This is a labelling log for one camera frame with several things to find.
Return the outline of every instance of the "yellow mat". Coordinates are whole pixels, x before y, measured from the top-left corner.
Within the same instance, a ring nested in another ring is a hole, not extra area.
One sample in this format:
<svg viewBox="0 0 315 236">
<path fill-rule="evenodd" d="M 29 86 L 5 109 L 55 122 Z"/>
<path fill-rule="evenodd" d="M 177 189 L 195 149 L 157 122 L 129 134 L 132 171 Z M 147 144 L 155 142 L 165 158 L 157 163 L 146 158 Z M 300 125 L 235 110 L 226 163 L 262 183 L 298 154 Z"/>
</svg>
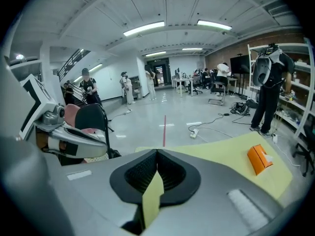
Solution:
<svg viewBox="0 0 315 236">
<path fill-rule="evenodd" d="M 250 147 L 258 144 L 261 144 L 266 153 L 273 157 L 273 165 L 265 169 L 258 176 L 256 176 L 255 171 L 247 157 L 247 152 Z M 150 148 L 152 147 L 138 147 L 136 149 L 136 152 Z M 281 160 L 274 149 L 268 144 L 268 142 L 263 139 L 257 132 L 251 132 L 246 135 L 214 143 L 178 147 L 164 147 L 164 149 L 196 156 L 229 166 L 256 185 L 258 185 L 260 188 L 264 189 L 276 200 L 279 199 L 281 194 L 285 191 L 292 180 L 292 174 L 290 170 L 286 167 L 285 163 Z M 155 193 L 156 195 L 161 195 L 163 193 L 163 190 L 161 190 L 163 188 L 162 186 L 163 185 L 161 182 L 161 178 L 158 174 L 156 174 L 146 193 L 143 195 L 143 202 L 153 204 L 154 202 L 149 202 L 148 199 L 151 199 L 151 197 L 153 196 L 152 193 Z M 156 204 L 151 205 L 151 207 L 148 208 L 150 211 L 147 212 L 145 211 L 146 209 L 144 209 L 144 213 L 157 214 L 158 208 L 156 206 Z M 148 219 L 146 219 L 145 215 L 146 225 L 149 225 L 153 218 L 154 215 L 148 215 Z"/>
</svg>

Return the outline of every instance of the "person in black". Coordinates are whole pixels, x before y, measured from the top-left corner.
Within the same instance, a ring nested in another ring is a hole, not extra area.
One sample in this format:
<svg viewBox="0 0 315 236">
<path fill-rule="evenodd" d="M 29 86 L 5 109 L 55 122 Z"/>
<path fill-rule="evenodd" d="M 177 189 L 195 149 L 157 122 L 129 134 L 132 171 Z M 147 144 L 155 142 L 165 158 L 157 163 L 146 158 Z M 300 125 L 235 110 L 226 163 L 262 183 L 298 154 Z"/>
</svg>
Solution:
<svg viewBox="0 0 315 236">
<path fill-rule="evenodd" d="M 90 77 L 89 70 L 87 68 L 82 69 L 83 81 L 80 83 L 80 88 L 83 95 L 86 96 L 87 104 L 98 103 L 102 106 L 101 100 L 97 93 L 96 81 Z"/>
<path fill-rule="evenodd" d="M 211 77 L 209 76 L 209 72 L 207 68 L 205 68 L 205 71 L 202 73 L 201 81 L 202 81 L 202 84 L 204 84 L 206 88 L 209 89 L 209 83 L 211 83 Z"/>
<path fill-rule="evenodd" d="M 260 88 L 258 107 L 254 117 L 252 118 L 252 124 L 250 127 L 250 130 L 258 131 L 260 135 L 263 136 L 270 136 L 269 130 L 271 121 L 277 109 L 280 88 L 282 85 L 282 73 L 286 73 L 285 97 L 287 99 L 289 98 L 291 92 L 291 74 L 294 70 L 294 62 L 288 55 L 284 53 L 280 54 L 279 60 L 284 64 L 284 66 L 280 63 L 273 63 L 271 65 L 269 79 Z M 264 114 L 264 124 L 260 129 L 259 124 Z"/>
<path fill-rule="evenodd" d="M 73 89 L 69 87 L 68 83 L 64 83 L 64 92 L 63 92 L 63 97 L 65 104 L 74 104 L 74 97 L 73 97 Z"/>
</svg>

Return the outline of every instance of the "fluorescent light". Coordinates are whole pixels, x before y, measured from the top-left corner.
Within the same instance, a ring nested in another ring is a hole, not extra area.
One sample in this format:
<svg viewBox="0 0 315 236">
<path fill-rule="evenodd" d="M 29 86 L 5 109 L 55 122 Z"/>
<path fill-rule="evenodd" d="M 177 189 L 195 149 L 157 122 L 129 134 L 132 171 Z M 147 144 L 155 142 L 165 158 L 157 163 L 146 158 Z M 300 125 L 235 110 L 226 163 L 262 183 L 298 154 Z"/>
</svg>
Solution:
<svg viewBox="0 0 315 236">
<path fill-rule="evenodd" d="M 82 76 L 80 76 L 79 78 L 77 78 L 74 82 L 77 82 L 79 80 L 82 80 Z"/>
<path fill-rule="evenodd" d="M 203 20 L 198 20 L 197 24 L 200 26 L 213 26 L 213 27 L 224 29 L 224 30 L 231 30 L 232 29 L 231 26 L 225 26 L 225 25 L 221 25 L 221 24 L 217 24 L 217 23 L 213 23 L 213 22 L 209 22 L 209 21 L 203 21 Z"/>
<path fill-rule="evenodd" d="M 202 50 L 202 48 L 183 48 L 183 51 L 198 51 Z"/>
<path fill-rule="evenodd" d="M 22 54 L 19 54 L 18 56 L 16 56 L 16 59 L 24 59 L 24 56 Z"/>
<path fill-rule="evenodd" d="M 146 54 L 146 57 L 150 57 L 150 56 L 154 56 L 154 55 L 160 55 L 160 54 L 164 54 L 164 53 L 166 53 L 166 52 Z"/>
<path fill-rule="evenodd" d="M 141 27 L 138 27 L 136 29 L 126 31 L 126 32 L 124 32 L 124 35 L 129 36 L 129 35 L 144 31 L 144 30 L 149 30 L 149 29 L 153 29 L 153 28 L 157 28 L 157 27 L 163 27 L 163 26 L 164 26 L 164 21 L 157 22 L 157 23 L 149 24 L 146 26 L 141 26 Z"/>
<path fill-rule="evenodd" d="M 103 65 L 103 64 L 99 64 L 99 65 L 97 65 L 96 67 L 93 67 L 91 70 L 89 70 L 89 72 L 92 72 L 93 70 L 99 68 L 99 67 L 102 66 L 102 65 Z"/>
</svg>

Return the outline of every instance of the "ceiling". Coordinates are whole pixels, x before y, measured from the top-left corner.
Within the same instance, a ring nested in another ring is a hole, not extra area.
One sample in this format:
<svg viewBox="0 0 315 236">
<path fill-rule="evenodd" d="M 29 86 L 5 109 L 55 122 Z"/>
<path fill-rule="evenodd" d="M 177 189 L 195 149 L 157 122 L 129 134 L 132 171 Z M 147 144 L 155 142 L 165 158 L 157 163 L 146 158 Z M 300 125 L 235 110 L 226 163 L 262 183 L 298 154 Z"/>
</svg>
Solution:
<svg viewBox="0 0 315 236">
<path fill-rule="evenodd" d="M 197 26 L 199 19 L 232 30 Z M 125 37 L 123 32 L 164 21 L 165 27 Z M 281 0 L 31 0 L 13 39 L 15 52 L 47 42 L 64 60 L 78 48 L 100 56 L 135 48 L 140 54 L 200 55 L 252 34 L 295 28 L 299 22 Z M 203 51 L 182 52 L 183 47 Z"/>
</svg>

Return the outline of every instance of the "pink chair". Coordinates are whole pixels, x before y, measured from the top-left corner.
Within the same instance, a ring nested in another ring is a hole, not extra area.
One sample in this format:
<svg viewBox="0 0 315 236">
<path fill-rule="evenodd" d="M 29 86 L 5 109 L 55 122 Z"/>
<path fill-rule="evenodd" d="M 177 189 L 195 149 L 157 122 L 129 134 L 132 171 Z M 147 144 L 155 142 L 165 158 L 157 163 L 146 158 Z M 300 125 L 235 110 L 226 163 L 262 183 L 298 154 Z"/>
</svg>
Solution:
<svg viewBox="0 0 315 236">
<path fill-rule="evenodd" d="M 70 126 L 75 127 L 75 116 L 77 115 L 77 112 L 79 111 L 80 107 L 73 104 L 68 104 L 64 108 L 64 120 L 66 123 L 68 123 Z M 82 132 L 86 134 L 94 134 L 97 131 L 97 129 L 94 128 L 86 128 L 82 129 Z"/>
</svg>

